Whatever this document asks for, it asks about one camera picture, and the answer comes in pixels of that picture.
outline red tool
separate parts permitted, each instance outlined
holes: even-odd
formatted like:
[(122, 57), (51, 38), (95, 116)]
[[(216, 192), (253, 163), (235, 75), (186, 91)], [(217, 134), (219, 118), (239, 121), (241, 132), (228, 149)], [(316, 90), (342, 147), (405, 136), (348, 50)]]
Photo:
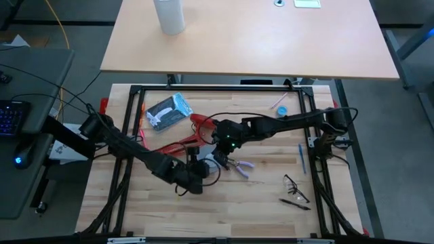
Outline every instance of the red tool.
[[(198, 115), (198, 114), (192, 114), (190, 116), (190, 120), (191, 122), (193, 122), (193, 125), (195, 126), (195, 134), (179, 141), (179, 143), (185, 145), (186, 147), (205, 145), (205, 142), (201, 139), (201, 136), (202, 138), (205, 136), (205, 133), (203, 132), (203, 128), (214, 130), (214, 128), (216, 127), (214, 121), (216, 120), (207, 119), (207, 116)], [(172, 156), (179, 156), (182, 153), (184, 153), (184, 147), (180, 144), (163, 146), (157, 150), (161, 153), (169, 154)]]

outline keyboard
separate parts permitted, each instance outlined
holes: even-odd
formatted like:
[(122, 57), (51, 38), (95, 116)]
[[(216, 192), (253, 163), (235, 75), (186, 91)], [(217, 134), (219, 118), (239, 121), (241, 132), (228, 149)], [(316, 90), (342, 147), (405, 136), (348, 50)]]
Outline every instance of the keyboard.
[(29, 110), (28, 102), (0, 100), (0, 137), (19, 134)]

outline white cylinder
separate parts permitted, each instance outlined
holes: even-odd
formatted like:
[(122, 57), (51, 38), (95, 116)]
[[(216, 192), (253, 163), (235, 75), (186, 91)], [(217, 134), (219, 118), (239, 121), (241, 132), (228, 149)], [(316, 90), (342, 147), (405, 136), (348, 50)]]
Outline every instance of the white cylinder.
[(185, 28), (182, 0), (154, 0), (162, 31), (177, 35)]

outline light wood desk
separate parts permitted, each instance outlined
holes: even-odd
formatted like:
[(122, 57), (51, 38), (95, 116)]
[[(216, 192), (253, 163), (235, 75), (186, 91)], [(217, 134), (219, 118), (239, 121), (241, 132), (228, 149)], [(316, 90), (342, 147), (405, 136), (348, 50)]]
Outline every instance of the light wood desk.
[[(113, 118), (117, 127), (123, 123), (129, 90), (130, 85), (112, 86), (106, 113)], [(333, 106), (328, 86), (313, 86), (313, 91), (317, 108)], [(155, 105), (175, 92), (147, 91), (144, 100), (146, 107)], [(269, 106), (282, 95), (281, 92), (252, 91), (183, 91), (182, 94), (198, 114), (211, 115), (227, 111), (270, 116), (275, 116), (275, 111), (270, 110)], [(300, 113), (296, 94), (286, 96), (281, 104), (288, 107), (289, 115)], [(135, 106), (137, 105), (133, 106), (130, 121), (136, 116)], [(239, 121), (241, 117), (242, 115), (216, 118)], [(153, 131), (147, 121), (142, 126), (151, 149), (193, 133), (189, 119), (160, 134)], [(303, 174), (298, 152), (299, 143), (305, 152), (306, 175)], [(279, 133), (261, 142), (249, 142), (231, 154), (232, 158), (255, 164), (256, 168), (250, 171), (249, 180), (243, 179), (236, 171), (223, 171), (220, 181), (211, 187), (205, 187), (202, 195), (187, 194), (180, 198), (174, 192), (174, 185), (152, 176), (144, 164), (135, 159), (123, 234), (126, 231), (134, 231), (135, 235), (146, 237), (309, 237), (312, 232), (319, 234), (306, 149), (301, 129)], [(334, 153), (345, 157), (341, 151)], [(106, 203), (114, 164), (115, 158), (112, 156), (101, 157), (93, 162), (76, 231), (86, 228)], [(330, 159), (328, 167), (337, 206), (355, 229), (362, 231), (347, 165), (340, 159)], [(296, 181), (301, 191), (312, 201), (308, 204), (311, 211), (303, 211), (277, 200), (279, 197), (289, 199), (282, 184), (284, 174)], [(325, 214), (331, 230), (327, 209)]]
[(162, 33), (152, 0), (124, 0), (101, 70), (399, 78), (368, 0), (184, 0), (185, 30)]

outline pliers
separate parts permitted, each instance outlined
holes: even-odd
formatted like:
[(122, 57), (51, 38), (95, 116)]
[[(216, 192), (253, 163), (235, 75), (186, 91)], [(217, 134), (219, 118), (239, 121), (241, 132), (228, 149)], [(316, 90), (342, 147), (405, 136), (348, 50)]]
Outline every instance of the pliers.
[(240, 173), (242, 176), (244, 176), (245, 178), (249, 178), (249, 173), (247, 173), (246, 171), (244, 171), (240, 165), (242, 166), (247, 166), (250, 168), (255, 168), (255, 165), (253, 163), (249, 163), (249, 162), (245, 162), (245, 161), (238, 161), (238, 160), (234, 160), (234, 159), (228, 159), (228, 163), (230, 165), (232, 165), (233, 167), (235, 167), (235, 169), (237, 169), (238, 173)]

